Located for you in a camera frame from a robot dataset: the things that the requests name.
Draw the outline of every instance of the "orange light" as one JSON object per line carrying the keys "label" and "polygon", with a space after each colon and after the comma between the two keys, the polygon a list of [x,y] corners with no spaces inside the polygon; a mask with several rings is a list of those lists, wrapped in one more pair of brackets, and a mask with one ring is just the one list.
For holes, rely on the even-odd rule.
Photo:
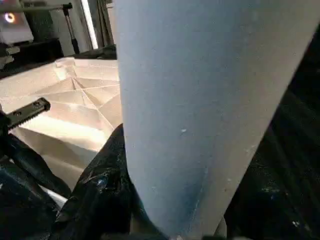
{"label": "orange light", "polygon": [[16,17],[12,12],[7,12],[4,15],[4,19],[10,24],[13,24],[16,21]]}

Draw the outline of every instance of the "black fabric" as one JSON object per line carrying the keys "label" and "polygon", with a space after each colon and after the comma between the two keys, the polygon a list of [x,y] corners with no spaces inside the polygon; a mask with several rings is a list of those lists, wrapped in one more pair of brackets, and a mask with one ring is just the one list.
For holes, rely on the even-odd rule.
{"label": "black fabric", "polygon": [[320,239],[318,35],[226,211],[230,237]]}
{"label": "black fabric", "polygon": [[68,185],[55,176],[45,160],[16,136],[9,134],[0,138],[4,153],[20,167],[29,178],[65,198],[71,194]]}
{"label": "black fabric", "polygon": [[51,240],[98,240],[130,231],[131,188],[122,124],[81,174],[61,209]]}

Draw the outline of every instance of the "pole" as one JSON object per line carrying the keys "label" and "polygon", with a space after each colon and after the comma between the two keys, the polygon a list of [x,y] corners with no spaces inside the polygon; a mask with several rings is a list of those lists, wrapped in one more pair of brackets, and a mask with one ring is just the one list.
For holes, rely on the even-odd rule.
{"label": "pole", "polygon": [[72,4],[60,4],[51,6],[33,6],[33,7],[19,7],[19,6],[1,6],[0,14],[5,13],[25,13],[25,12],[37,12],[37,11],[53,11],[72,9]]}
{"label": "pole", "polygon": [[78,41],[77,41],[75,33],[74,33],[74,29],[71,24],[71,20],[70,20],[70,16],[69,16],[69,8],[67,8],[67,7],[63,8],[63,14],[65,16],[65,21],[66,21],[66,24],[68,26],[68,30],[70,33],[71,44],[73,46],[74,53],[79,54],[80,50],[79,50],[79,46],[78,46]]}
{"label": "pole", "polygon": [[162,233],[214,233],[319,9],[318,0],[115,1],[128,172]]}

